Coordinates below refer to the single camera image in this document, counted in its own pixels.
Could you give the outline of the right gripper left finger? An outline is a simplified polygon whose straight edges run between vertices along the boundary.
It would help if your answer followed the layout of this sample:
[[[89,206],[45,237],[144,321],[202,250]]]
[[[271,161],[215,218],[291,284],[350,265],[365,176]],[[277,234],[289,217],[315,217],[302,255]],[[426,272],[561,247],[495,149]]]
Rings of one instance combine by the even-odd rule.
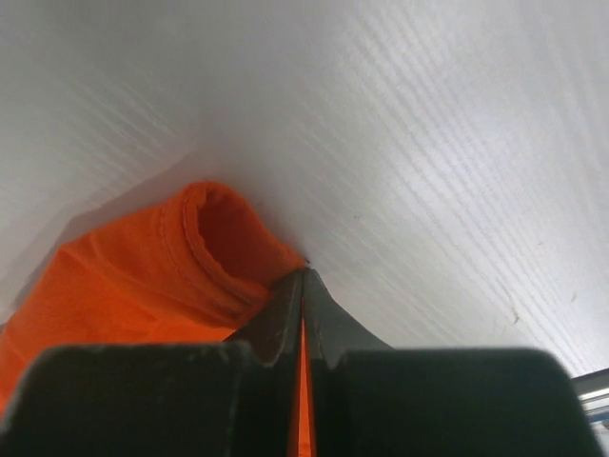
[[[221,343],[44,351],[1,422],[5,456],[294,456],[304,276]]]

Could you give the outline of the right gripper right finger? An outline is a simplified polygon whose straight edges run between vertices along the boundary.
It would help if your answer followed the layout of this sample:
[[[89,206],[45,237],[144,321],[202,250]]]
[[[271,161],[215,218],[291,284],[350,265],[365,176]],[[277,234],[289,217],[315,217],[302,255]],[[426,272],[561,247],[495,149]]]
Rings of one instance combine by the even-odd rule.
[[[531,348],[392,348],[303,280],[316,456],[599,456],[562,366]]]

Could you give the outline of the orange t shirt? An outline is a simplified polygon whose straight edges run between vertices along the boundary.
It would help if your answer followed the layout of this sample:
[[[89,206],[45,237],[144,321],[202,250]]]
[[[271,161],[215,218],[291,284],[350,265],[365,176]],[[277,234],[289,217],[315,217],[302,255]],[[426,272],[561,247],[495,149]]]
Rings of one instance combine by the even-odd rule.
[[[1,333],[1,422],[27,369],[61,346],[214,344],[304,266],[234,190],[187,186],[61,246]],[[300,348],[298,452],[311,452]]]

